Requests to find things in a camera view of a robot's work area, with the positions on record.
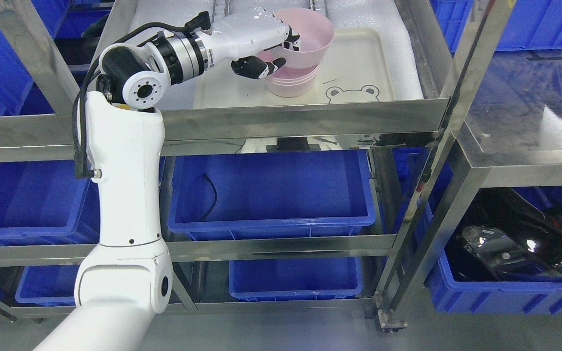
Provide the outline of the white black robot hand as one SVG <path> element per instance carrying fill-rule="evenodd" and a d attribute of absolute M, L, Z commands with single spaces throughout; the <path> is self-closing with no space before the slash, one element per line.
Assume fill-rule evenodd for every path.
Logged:
<path fill-rule="evenodd" d="M 209 67 L 229 61 L 232 71 L 244 78 L 261 79 L 276 73 L 285 58 L 263 61 L 261 51 L 282 47 L 298 51 L 301 36 L 292 26 L 263 7 L 230 14 L 198 33 L 209 58 Z"/>

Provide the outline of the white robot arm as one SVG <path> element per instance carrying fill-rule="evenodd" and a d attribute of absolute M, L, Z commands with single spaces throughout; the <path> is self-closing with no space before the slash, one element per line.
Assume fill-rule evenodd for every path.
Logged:
<path fill-rule="evenodd" d="M 73 107 L 75 176 L 100 194 L 100 241 L 78 269 L 75 309 L 38 351 L 135 351 L 170 300 L 173 265 L 161 233 L 159 158 L 165 128 L 154 109 L 165 86 L 194 78 L 209 61 L 196 30 L 151 22 L 91 64 Z"/>

